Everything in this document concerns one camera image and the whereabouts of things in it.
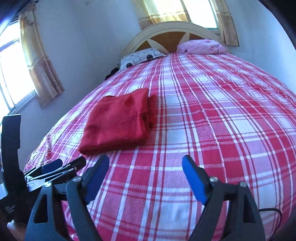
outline black cable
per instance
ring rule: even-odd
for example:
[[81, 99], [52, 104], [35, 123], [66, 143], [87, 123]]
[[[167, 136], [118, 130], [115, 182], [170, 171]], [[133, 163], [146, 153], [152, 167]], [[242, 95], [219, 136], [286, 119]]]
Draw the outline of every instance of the black cable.
[[279, 229], [279, 226], [281, 225], [281, 220], [282, 220], [282, 216], [283, 214], [281, 213], [280, 209], [278, 208], [262, 208], [258, 210], [259, 212], [265, 212], [265, 211], [275, 211], [278, 212], [279, 214], [279, 224], [276, 227], [276, 229], [274, 230], [273, 234], [270, 236], [268, 241], [272, 241], [274, 239], [274, 236], [276, 235], [277, 230]]

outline metal bolt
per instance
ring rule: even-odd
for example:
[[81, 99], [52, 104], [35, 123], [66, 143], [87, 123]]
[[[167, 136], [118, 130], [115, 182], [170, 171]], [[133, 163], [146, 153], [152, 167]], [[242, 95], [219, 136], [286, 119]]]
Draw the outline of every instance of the metal bolt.
[[239, 185], [243, 188], [245, 188], [247, 186], [247, 183], [246, 182], [240, 182]]
[[52, 182], [45, 182], [45, 183], [44, 183], [44, 186], [45, 186], [46, 188], [49, 188], [51, 185], [52, 185]]
[[210, 177], [210, 181], [216, 183], [218, 181], [218, 177]]
[[81, 177], [77, 176], [72, 179], [74, 182], [78, 183], [81, 181]]

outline plaid bedspread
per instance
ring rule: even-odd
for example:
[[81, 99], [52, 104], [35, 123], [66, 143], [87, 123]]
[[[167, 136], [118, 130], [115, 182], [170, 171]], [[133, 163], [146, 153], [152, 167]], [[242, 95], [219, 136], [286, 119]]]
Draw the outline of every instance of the plaid bedspread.
[[[97, 101], [138, 88], [157, 95], [157, 125], [146, 145], [107, 153], [109, 171], [88, 205], [103, 240], [189, 238], [203, 207], [182, 171], [186, 154], [222, 182], [246, 181], [259, 208], [277, 207], [282, 224], [287, 221], [296, 203], [296, 95], [230, 54], [173, 53], [118, 72], [57, 122], [25, 169], [79, 157], [83, 129]], [[79, 174], [98, 158], [86, 157]], [[69, 233], [78, 240], [66, 202], [63, 208]], [[214, 240], [226, 213], [227, 203]], [[279, 217], [274, 212], [261, 217], [269, 237]]]

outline beige curtain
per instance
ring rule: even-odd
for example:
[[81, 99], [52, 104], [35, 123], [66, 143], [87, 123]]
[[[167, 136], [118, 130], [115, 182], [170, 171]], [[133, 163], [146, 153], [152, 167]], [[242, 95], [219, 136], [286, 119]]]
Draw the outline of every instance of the beige curtain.
[[35, 10], [36, 6], [29, 4], [20, 12], [20, 40], [35, 85], [38, 102], [41, 107], [45, 107], [65, 89], [43, 48], [36, 23]]
[[182, 0], [131, 0], [135, 6], [140, 28], [166, 21], [190, 22]]
[[[210, 0], [216, 13], [221, 39], [239, 46], [237, 33], [225, 0]], [[191, 22], [183, 0], [132, 0], [141, 29], [166, 21]]]

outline headboard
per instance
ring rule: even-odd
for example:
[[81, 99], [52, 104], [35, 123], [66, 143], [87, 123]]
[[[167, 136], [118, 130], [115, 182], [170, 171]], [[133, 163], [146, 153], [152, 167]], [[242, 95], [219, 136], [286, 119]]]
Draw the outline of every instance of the headboard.
[[164, 54], [176, 52], [177, 45], [192, 39], [212, 39], [222, 43], [213, 31], [189, 22], [171, 21], [152, 25], [142, 30], [128, 44], [122, 57], [153, 47]]

